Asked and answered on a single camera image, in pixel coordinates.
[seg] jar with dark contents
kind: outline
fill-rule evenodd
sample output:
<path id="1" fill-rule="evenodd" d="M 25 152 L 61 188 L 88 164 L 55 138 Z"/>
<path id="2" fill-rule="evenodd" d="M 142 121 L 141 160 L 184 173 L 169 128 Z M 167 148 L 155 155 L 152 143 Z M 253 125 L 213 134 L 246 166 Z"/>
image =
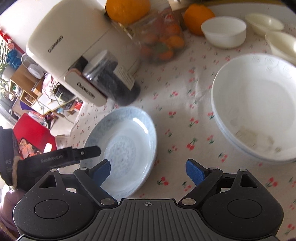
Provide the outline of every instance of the jar with dark contents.
<path id="1" fill-rule="evenodd" d="M 99 53 L 86 65 L 83 76 L 120 106 L 134 102 L 141 90 L 133 76 L 108 50 Z"/>

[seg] jar lid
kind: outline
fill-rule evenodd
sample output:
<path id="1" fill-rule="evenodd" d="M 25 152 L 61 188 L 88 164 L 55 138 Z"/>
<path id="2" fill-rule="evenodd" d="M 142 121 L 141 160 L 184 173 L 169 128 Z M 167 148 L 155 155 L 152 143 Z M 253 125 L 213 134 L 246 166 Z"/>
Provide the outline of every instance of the jar lid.
<path id="1" fill-rule="evenodd" d="M 104 50 L 97 54 L 89 63 L 85 66 L 82 74 L 87 78 L 94 70 L 98 70 L 98 66 L 103 67 L 108 60 L 108 50 Z"/>

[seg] blue plush toy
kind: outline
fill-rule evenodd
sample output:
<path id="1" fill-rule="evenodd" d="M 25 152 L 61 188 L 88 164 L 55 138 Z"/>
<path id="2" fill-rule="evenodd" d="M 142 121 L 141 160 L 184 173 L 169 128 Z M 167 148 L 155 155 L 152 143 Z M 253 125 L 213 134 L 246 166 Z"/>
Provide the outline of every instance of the blue plush toy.
<path id="1" fill-rule="evenodd" d="M 21 59 L 17 57 L 17 51 L 15 49 L 12 49 L 7 53 L 5 61 L 14 69 L 18 69 L 22 64 Z"/>

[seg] cream-colored bowl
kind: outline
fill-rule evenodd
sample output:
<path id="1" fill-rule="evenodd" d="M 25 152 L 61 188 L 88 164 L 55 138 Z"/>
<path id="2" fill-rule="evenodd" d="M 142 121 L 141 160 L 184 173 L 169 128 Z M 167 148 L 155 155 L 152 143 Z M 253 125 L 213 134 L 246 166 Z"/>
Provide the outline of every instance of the cream-colored bowl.
<path id="1" fill-rule="evenodd" d="M 296 38 L 282 32 L 269 32 L 265 35 L 273 55 L 296 65 Z"/>
<path id="2" fill-rule="evenodd" d="M 215 17 L 206 20 L 201 30 L 206 39 L 219 48 L 236 48 L 246 39 L 247 25 L 234 17 Z"/>
<path id="3" fill-rule="evenodd" d="M 245 20 L 252 26 L 252 29 L 258 35 L 264 37 L 270 31 L 282 31 L 284 24 L 262 13 L 250 13 L 245 16 Z"/>

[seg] hair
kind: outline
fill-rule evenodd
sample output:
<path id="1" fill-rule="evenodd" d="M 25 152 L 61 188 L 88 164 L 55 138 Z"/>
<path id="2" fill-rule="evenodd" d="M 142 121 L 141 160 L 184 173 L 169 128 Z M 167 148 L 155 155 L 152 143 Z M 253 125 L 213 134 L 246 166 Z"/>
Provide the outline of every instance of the hair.
<path id="1" fill-rule="evenodd" d="M 7 233 L 5 233 L 5 231 L 3 229 L 0 229 L 0 240 L 1 241 L 13 241 L 11 239 L 11 237 Z"/>

